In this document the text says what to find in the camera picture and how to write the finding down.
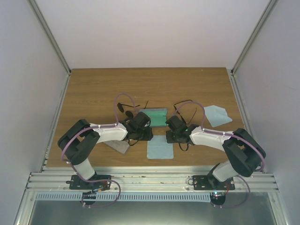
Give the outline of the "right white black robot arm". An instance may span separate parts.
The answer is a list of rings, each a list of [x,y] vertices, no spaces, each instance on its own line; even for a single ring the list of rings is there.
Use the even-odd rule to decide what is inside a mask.
[[[265,166],[266,153],[255,139],[243,128],[233,132],[221,132],[199,125],[187,126],[176,115],[166,121],[167,143],[208,146],[223,151],[228,160],[215,165],[207,175],[194,179],[194,188],[222,190],[230,185],[233,177],[250,177],[258,167]]]

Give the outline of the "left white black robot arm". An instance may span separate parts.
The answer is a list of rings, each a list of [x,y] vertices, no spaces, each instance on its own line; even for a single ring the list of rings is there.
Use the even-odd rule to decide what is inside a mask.
[[[59,140],[61,160],[68,162],[85,189],[96,186],[97,174],[88,159],[98,143],[107,141],[150,141],[153,138],[150,117],[143,112],[114,124],[90,124],[87,120],[77,121]]]

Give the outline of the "blue green glasses case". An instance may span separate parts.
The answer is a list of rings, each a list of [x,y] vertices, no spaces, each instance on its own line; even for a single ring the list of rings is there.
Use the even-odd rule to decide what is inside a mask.
[[[139,111],[145,113],[150,118],[150,127],[157,128],[166,126],[166,108],[140,109]]]

